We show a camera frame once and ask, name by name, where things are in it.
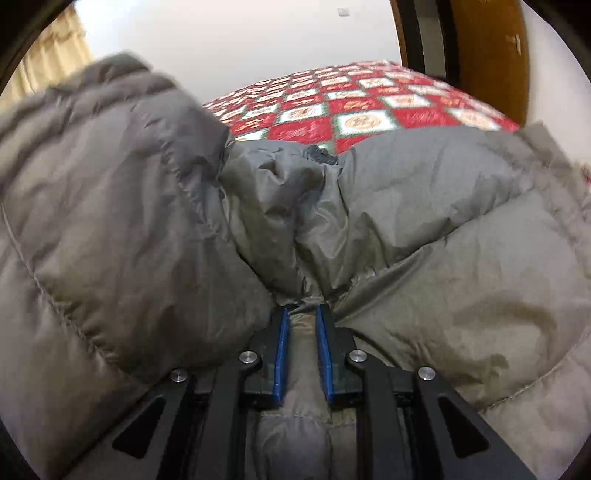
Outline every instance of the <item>beige curtain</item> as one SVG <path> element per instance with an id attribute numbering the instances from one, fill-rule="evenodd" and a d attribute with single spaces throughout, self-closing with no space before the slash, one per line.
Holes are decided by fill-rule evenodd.
<path id="1" fill-rule="evenodd" d="M 35 40 L 0 95 L 0 111 L 92 61 L 80 19 L 70 5 Z"/>

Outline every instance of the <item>bed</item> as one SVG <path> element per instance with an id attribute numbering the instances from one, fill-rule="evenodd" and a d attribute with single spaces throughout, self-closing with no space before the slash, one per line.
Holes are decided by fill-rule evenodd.
<path id="1" fill-rule="evenodd" d="M 401 128 L 468 125 L 515 131 L 489 105 L 391 61 L 363 61 L 264 80 L 204 105 L 237 140 L 288 140 L 341 153 Z"/>

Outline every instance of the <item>bolt head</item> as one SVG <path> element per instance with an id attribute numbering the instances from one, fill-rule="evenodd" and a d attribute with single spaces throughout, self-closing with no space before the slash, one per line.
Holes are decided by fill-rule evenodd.
<path id="1" fill-rule="evenodd" d="M 258 355 L 256 354 L 256 352 L 253 352 L 252 350 L 246 350 L 245 352 L 242 352 L 240 354 L 240 357 L 238 357 L 240 359 L 240 361 L 243 364 L 253 364 L 254 362 L 256 362 L 256 359 L 258 358 Z"/>
<path id="2" fill-rule="evenodd" d="M 363 350 L 351 350 L 349 352 L 349 358 L 356 364 L 360 364 L 368 359 L 368 354 Z"/>
<path id="3" fill-rule="evenodd" d="M 419 378 L 421 378 L 422 380 L 433 380 L 433 378 L 435 378 L 435 376 L 437 375 L 435 373 L 435 370 L 431 367 L 421 367 L 418 369 L 417 373 Z"/>
<path id="4" fill-rule="evenodd" d="M 187 377 L 187 371 L 184 368 L 177 368 L 170 372 L 170 380 L 175 383 L 183 383 Z"/>

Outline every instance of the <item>puffer jacket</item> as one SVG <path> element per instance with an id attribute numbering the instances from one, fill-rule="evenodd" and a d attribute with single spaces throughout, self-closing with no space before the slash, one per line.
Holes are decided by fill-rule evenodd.
<path id="1" fill-rule="evenodd" d="M 0 419 L 56 479 L 175 367 L 291 315 L 283 406 L 251 479 L 353 479 L 312 307 L 444 375 L 540 479 L 591 430 L 591 197 L 543 127 L 370 138 L 335 165 L 236 142 L 121 55 L 0 118 Z"/>

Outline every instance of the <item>wooden door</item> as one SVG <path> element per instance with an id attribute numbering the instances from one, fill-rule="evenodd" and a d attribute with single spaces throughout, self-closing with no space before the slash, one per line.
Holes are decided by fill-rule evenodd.
<path id="1" fill-rule="evenodd" d="M 522 125 L 530 65 L 518 0 L 450 0 L 457 32 L 459 87 Z"/>

